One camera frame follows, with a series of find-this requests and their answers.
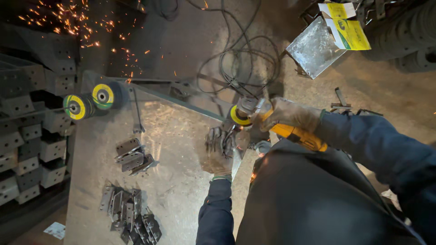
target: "gloved hand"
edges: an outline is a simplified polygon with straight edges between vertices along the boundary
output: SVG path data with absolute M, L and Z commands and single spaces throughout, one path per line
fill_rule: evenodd
M 276 97 L 271 99 L 274 112 L 261 124 L 262 131 L 270 130 L 280 123 L 300 127 L 313 133 L 320 124 L 322 110 L 298 104 L 288 99 Z
M 206 135 L 207 162 L 215 177 L 232 180 L 235 132 L 228 135 L 221 127 L 211 128 Z

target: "stack of grinding discs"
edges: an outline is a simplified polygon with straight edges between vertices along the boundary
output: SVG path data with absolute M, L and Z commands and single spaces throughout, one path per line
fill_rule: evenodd
M 92 91 L 92 101 L 101 110 L 119 108 L 121 105 L 121 88 L 119 83 L 97 84 Z
M 68 95 L 64 98 L 64 107 L 67 107 L 65 112 L 73 120 L 86 119 L 95 113 L 91 94 Z

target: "yellow cardboard box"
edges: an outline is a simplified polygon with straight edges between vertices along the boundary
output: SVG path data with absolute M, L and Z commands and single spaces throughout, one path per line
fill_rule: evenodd
M 340 49 L 371 49 L 360 22 L 347 20 L 356 16 L 353 3 L 319 3 L 320 11 L 330 27 L 335 45 Z

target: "navy blue sleeve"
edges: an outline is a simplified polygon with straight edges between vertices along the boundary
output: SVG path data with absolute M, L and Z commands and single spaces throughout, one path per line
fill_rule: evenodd
M 231 183 L 210 182 L 209 194 L 198 214 L 197 245 L 234 245 Z
M 436 244 L 436 151 L 407 137 L 381 116 L 326 113 L 315 134 L 375 172 L 398 195 L 414 229 Z

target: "angle grinder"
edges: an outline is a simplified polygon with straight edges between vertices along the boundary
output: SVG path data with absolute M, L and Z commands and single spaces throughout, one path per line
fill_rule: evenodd
M 241 98 L 238 103 L 230 109 L 230 118 L 234 123 L 248 127 L 253 123 L 265 121 L 273 113 L 272 104 L 266 99 Z M 313 133 L 299 127 L 284 124 L 276 124 L 271 131 L 276 134 L 302 145 L 312 151 L 326 151 L 327 144 Z

